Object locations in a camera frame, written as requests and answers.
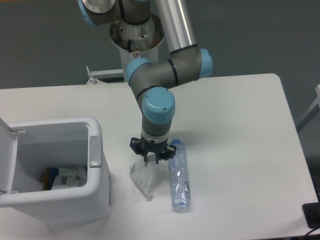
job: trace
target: trash bin lid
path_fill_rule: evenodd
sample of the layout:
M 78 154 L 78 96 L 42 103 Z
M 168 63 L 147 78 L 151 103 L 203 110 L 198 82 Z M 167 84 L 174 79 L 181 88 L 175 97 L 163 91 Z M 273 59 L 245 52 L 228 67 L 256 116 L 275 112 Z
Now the trash bin lid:
M 13 184 L 18 134 L 0 117 L 0 194 L 10 193 Z

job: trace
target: metal bracket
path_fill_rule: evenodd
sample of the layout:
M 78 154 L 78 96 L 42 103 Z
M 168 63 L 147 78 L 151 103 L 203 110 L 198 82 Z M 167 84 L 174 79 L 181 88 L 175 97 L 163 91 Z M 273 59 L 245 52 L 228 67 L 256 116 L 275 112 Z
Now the metal bracket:
M 112 82 L 112 79 L 123 78 L 124 71 L 122 69 L 103 70 L 103 71 L 90 71 L 89 67 L 86 67 L 86 71 L 89 80 L 86 84 L 102 84 L 105 82 Z
M 296 131 L 299 133 L 319 111 L 320 100 L 317 97 L 298 120 L 298 124 L 295 127 Z

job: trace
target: black cable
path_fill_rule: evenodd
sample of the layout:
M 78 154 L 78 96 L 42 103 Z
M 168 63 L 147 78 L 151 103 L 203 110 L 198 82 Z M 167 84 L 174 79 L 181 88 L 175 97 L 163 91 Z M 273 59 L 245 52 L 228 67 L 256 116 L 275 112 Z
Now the black cable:
M 304 237 L 302 238 L 302 240 L 306 240 L 307 237 L 309 236 L 309 234 L 313 233 L 314 231 L 316 231 L 316 230 L 318 230 L 318 229 L 320 229 L 320 226 L 312 229 L 311 231 L 309 231 L 306 235 L 304 235 Z

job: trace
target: white table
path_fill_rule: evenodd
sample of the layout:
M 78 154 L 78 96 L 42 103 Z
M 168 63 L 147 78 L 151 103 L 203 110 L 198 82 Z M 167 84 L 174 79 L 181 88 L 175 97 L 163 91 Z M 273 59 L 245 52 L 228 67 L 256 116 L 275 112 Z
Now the white table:
M 213 77 L 172 89 L 171 136 L 186 142 L 189 213 L 175 213 L 167 162 L 146 201 L 129 177 L 131 137 L 141 113 L 126 83 L 0 90 L 6 122 L 93 116 L 102 127 L 111 171 L 108 219 L 46 225 L 0 209 L 6 240 L 249 240 L 304 235 L 302 204 L 317 201 L 279 78 L 274 74 Z

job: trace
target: metal tube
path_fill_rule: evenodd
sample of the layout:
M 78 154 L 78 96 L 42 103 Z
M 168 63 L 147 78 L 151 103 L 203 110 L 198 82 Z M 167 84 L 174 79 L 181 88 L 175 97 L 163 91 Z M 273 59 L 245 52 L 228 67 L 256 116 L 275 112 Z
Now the metal tube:
M 196 44 L 185 0 L 156 0 L 170 52 Z

